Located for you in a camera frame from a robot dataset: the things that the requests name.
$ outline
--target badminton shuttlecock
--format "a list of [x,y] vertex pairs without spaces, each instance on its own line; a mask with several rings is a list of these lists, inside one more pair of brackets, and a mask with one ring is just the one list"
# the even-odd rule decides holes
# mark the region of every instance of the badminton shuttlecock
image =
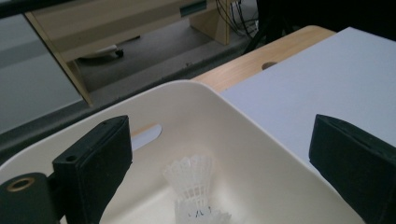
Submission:
[[195,202],[175,202],[176,224],[227,224],[231,215],[213,210],[210,206],[197,208]]
[[163,176],[177,193],[176,224],[226,224],[231,215],[208,205],[212,160],[192,156],[168,165]]
[[163,176],[181,199],[195,202],[200,208],[207,206],[211,172],[212,160],[195,155],[174,161],[166,167]]

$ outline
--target wooden table edge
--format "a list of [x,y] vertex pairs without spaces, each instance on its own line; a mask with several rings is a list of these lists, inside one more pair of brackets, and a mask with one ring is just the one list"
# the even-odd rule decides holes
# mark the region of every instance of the wooden table edge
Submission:
[[240,81],[258,74],[264,63],[280,63],[334,34],[335,32],[319,26],[305,26],[192,80],[202,82],[215,91],[224,91]]

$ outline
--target white bin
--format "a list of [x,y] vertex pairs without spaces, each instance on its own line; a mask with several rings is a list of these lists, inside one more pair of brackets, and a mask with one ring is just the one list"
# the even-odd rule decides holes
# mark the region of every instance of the white bin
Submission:
[[99,122],[119,115],[129,116],[132,132],[152,124],[163,130],[134,151],[134,162],[101,223],[175,223],[176,194],[163,169],[194,154],[212,158],[210,204],[230,213],[233,223],[364,223],[265,130],[191,81],[143,92],[26,148],[0,167],[0,183],[31,172],[49,175],[55,157]]

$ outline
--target white wall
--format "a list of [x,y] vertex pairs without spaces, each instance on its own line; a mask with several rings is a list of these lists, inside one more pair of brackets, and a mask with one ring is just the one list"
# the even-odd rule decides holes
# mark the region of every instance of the white wall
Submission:
[[22,15],[0,20],[0,133],[81,100]]

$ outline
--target white tabletop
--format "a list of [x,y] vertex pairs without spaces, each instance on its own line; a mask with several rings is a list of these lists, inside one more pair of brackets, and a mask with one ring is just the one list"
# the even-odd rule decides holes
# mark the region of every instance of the white tabletop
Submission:
[[307,164],[316,114],[396,146],[396,42],[347,28],[221,95]]

